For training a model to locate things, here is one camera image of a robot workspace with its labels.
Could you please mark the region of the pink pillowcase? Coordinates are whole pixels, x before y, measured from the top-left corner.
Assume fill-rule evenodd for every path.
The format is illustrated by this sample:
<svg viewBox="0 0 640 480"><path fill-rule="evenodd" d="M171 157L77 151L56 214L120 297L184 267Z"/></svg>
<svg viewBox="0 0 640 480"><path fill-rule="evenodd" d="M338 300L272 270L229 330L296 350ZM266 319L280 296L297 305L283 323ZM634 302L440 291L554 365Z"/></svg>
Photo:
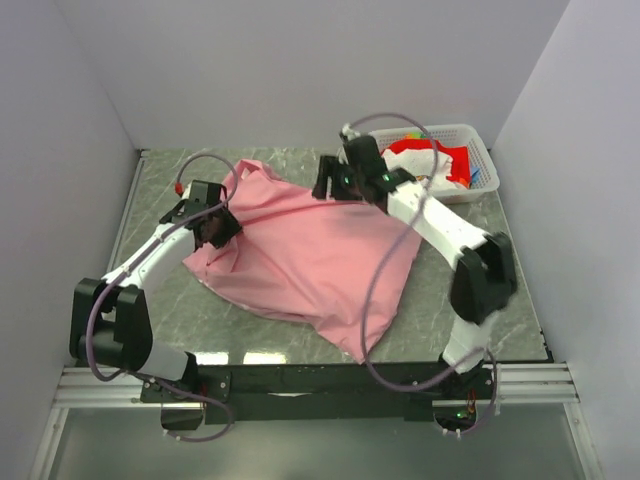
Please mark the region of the pink pillowcase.
<svg viewBox="0 0 640 480"><path fill-rule="evenodd" d="M359 202L320 201L267 164L243 159L223 183L243 230L221 249L204 246L186 268L221 298L274 320L307 323L362 362L395 318L421 237L410 234L371 278L405 225Z"/></svg>

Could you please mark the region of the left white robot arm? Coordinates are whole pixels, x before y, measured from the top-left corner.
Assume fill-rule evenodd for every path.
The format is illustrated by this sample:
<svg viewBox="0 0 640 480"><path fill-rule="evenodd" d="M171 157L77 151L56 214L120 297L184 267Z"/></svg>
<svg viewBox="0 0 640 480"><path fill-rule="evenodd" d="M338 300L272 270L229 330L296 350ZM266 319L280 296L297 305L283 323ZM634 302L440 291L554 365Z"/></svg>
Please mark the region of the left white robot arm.
<svg viewBox="0 0 640 480"><path fill-rule="evenodd" d="M232 193L219 183L192 181L129 259L77 284L69 336L74 359L161 379L179 402L202 390L195 355L154 339L148 299L187 257L204 246L222 248L242 231L227 207Z"/></svg>

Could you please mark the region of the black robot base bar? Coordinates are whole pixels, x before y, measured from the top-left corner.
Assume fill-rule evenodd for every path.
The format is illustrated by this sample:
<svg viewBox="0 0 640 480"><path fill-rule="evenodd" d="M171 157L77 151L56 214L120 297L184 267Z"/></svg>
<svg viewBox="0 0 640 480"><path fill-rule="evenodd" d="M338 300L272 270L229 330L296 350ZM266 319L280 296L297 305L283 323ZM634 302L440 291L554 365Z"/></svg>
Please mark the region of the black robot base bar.
<svg viewBox="0 0 640 480"><path fill-rule="evenodd" d="M436 362L226 365L198 368L185 386L145 381L143 405L161 408L167 430L235 422L401 418L470 429L478 401L496 398L496 374L481 362L447 373Z"/></svg>

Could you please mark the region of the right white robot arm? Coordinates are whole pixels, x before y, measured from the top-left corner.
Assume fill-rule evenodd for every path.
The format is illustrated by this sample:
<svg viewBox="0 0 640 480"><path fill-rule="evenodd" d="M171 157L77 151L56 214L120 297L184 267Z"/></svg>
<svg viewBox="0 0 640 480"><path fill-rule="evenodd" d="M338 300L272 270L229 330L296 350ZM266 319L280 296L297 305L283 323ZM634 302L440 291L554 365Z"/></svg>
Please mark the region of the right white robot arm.
<svg viewBox="0 0 640 480"><path fill-rule="evenodd" d="M371 135L348 135L340 155L323 155L312 195L318 200L363 200L405 225L374 271L379 278L401 243L418 234L450 266L449 303L456 315L441 355L446 369L432 379L401 385L384 379L371 362L369 373L384 387L411 393L439 384L460 399L474 386L472 371L489 357L495 315L518 290L513 247L503 232L490 234L467 222L431 193L437 172L450 156L424 132L402 140L398 149L379 149Z"/></svg>

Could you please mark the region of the red and white cloth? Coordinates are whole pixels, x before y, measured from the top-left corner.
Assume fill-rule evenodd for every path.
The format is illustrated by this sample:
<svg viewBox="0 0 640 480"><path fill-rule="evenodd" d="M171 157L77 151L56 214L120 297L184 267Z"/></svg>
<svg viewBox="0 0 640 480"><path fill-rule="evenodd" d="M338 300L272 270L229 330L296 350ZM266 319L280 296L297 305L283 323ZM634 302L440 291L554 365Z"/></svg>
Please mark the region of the red and white cloth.
<svg viewBox="0 0 640 480"><path fill-rule="evenodd" d="M444 191L470 188L471 165L464 146L446 147L426 138L406 137L381 152L387 167L402 168L422 184L433 179L431 189Z"/></svg>

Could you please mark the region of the white plastic basket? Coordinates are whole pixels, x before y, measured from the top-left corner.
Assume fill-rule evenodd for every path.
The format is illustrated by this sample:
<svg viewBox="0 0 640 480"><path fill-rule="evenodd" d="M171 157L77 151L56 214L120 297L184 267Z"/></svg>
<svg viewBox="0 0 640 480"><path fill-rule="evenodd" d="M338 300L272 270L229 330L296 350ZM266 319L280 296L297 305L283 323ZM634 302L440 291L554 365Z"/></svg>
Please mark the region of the white plastic basket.
<svg viewBox="0 0 640 480"><path fill-rule="evenodd" d="M380 153L390 144L406 137L426 138L431 142L438 141L446 147L466 147L471 165L472 183L469 189L433 191L431 189L433 179L427 182L431 185L431 194L443 203L469 203L485 193L497 190L500 181L495 166L484 142L473 127L466 124L449 124L432 125L426 129L431 134L430 138L426 138L424 133L416 127L375 130L371 135L375 138Z"/></svg>

